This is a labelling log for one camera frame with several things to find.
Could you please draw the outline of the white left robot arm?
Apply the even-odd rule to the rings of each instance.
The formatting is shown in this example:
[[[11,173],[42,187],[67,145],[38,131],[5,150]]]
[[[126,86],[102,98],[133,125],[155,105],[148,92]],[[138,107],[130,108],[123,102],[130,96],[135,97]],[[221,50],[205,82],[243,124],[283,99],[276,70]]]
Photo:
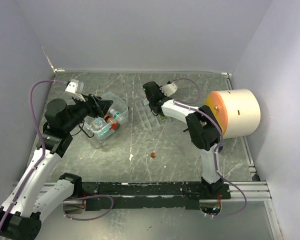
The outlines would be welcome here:
[[[39,193],[46,179],[62,159],[73,140],[72,130],[86,117],[104,117],[112,100],[84,95],[68,105],[63,99],[51,100],[44,117],[43,132],[38,131],[39,142],[32,160],[10,196],[0,207],[0,237],[11,240],[33,240],[37,237],[43,221],[64,200],[86,196],[82,178],[64,173],[51,190],[42,197]]]

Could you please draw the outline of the brown syrup bottle orange cap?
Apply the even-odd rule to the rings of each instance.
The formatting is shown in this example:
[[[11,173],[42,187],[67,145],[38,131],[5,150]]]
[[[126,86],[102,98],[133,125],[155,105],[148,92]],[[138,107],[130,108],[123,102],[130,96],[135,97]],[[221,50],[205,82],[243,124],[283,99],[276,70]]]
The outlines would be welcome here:
[[[116,121],[114,120],[114,118],[108,114],[106,114],[103,119],[105,120],[105,122],[107,124],[111,124],[111,125],[116,124]]]

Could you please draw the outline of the clear plastic medicine box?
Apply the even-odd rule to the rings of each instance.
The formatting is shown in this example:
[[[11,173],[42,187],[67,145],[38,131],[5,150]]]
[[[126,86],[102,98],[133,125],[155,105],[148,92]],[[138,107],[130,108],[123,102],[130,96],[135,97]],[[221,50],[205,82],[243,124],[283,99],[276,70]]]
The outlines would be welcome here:
[[[119,96],[110,91],[104,93],[101,98],[113,101],[112,105],[104,116],[97,118],[87,116],[84,119],[83,129],[99,142],[104,142],[120,127],[128,123],[129,107]]]

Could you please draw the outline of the white plastic medicine bottle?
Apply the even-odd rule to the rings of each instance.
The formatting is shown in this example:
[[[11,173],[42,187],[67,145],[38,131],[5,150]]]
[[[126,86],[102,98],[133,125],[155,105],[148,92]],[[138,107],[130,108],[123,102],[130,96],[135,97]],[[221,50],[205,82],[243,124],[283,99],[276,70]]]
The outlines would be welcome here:
[[[109,112],[118,123],[121,123],[124,120],[121,113],[114,108],[110,109]]]

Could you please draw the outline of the green ointment sachet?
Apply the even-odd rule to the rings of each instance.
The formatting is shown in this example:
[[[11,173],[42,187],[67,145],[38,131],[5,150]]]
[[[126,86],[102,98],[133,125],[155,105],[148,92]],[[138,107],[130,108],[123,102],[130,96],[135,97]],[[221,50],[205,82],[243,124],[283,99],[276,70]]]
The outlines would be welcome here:
[[[162,116],[162,115],[159,115],[158,118],[161,122],[163,122],[167,119],[165,116]]]

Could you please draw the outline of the clear bandage bag teal header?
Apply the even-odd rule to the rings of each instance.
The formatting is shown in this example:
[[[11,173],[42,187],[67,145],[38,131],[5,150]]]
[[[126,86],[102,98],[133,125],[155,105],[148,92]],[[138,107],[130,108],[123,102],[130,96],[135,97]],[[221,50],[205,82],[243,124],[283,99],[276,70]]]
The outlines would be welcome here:
[[[115,132],[115,130],[109,129],[109,128],[101,129],[101,130],[99,130],[99,131],[96,132],[96,138],[99,141],[104,141],[109,136],[111,136],[114,132]]]

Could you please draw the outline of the clear divider tray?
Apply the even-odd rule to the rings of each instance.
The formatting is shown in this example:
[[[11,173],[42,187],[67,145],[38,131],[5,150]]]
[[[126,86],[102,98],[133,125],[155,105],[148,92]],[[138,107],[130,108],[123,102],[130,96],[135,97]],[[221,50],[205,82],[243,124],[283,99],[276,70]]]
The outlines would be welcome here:
[[[149,105],[143,105],[144,100],[146,99],[137,100],[134,104],[140,117],[141,124],[146,131],[154,131],[172,123],[172,119],[167,116],[165,121],[160,121],[159,115],[154,115]]]

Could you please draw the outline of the white teal swab packet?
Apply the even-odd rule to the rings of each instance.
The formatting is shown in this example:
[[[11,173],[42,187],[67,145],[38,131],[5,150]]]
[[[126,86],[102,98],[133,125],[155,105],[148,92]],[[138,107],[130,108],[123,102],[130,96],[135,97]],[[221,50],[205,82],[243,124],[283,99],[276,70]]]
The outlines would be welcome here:
[[[147,106],[147,105],[149,105],[149,101],[148,101],[147,99],[146,99],[146,100],[144,100],[142,103],[143,103],[143,105],[144,105],[144,106]]]

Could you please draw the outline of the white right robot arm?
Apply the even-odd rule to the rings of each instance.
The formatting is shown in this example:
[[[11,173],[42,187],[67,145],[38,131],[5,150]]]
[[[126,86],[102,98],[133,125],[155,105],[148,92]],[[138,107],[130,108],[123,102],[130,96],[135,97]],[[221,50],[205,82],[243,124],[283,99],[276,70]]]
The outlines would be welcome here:
[[[218,156],[223,133],[211,108],[207,105],[195,107],[191,103],[173,99],[154,81],[142,87],[154,114],[186,123],[191,142],[200,150],[203,165],[201,181],[204,184],[202,193],[206,198],[213,199],[224,184]]]

